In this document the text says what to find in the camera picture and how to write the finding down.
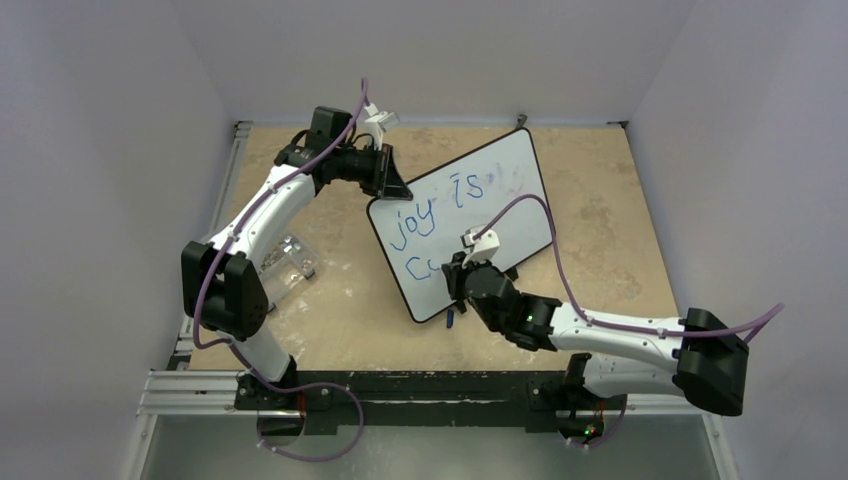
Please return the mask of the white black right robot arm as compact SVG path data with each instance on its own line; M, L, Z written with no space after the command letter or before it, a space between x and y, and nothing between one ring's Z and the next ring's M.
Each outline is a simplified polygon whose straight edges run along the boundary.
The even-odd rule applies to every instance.
M581 369L564 376L561 392L576 407L596 398L674 395L722 416L742 414L748 343L712 312L682 317L608 314L520 291L503 271L458 252L442 265L450 299L472 307L486 328L528 351L572 351Z

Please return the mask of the white whiteboard with black frame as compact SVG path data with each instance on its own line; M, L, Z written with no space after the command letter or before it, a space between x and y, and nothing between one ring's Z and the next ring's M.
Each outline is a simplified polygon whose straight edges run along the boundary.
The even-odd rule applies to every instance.
M494 264L508 270L547 248L548 196L531 133L517 129L408 184L410 201L372 200L368 219L406 309L425 323L451 304L441 266L467 230L493 222Z

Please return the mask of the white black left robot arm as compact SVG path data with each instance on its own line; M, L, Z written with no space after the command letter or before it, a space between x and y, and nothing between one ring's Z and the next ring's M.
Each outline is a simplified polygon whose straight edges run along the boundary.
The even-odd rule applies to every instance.
M397 170L393 146L383 140L398 115L372 103L362 111L363 134L370 141L357 147L353 114L316 108L310 126L279 151L248 205L211 239L191 241L181 252L184 311L192 320L195 347L205 349L199 331L211 331L246 368L237 407L305 406L296 362L265 325L270 300L260 278L263 261L290 221L335 180L356 183L376 199L413 198Z

